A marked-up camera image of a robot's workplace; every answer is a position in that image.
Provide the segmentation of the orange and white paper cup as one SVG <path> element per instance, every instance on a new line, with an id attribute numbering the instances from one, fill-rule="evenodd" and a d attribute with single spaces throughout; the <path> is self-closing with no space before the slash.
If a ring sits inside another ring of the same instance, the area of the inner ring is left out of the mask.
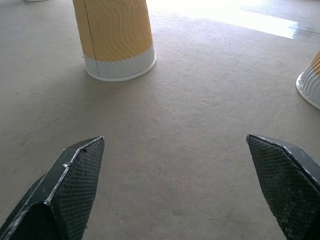
<path id="1" fill-rule="evenodd" d="M 320 51 L 298 76 L 295 87 L 306 102 L 320 111 Z"/>
<path id="2" fill-rule="evenodd" d="M 72 0 L 85 70 L 105 82 L 128 81 L 156 64 L 146 0 Z"/>

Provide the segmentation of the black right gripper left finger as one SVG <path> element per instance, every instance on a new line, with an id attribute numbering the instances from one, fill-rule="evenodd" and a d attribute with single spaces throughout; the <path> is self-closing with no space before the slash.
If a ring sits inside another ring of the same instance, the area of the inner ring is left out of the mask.
<path id="1" fill-rule="evenodd" d="M 7 217 L 0 240 L 82 240 L 96 198 L 104 148 L 103 136 L 65 148 Z"/>

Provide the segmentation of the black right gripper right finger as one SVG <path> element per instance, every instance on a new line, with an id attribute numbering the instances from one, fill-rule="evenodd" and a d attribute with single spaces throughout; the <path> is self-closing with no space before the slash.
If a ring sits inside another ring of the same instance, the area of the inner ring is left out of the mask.
<path id="1" fill-rule="evenodd" d="M 263 196 L 287 240 L 320 240 L 320 165 L 298 145 L 246 137 Z"/>

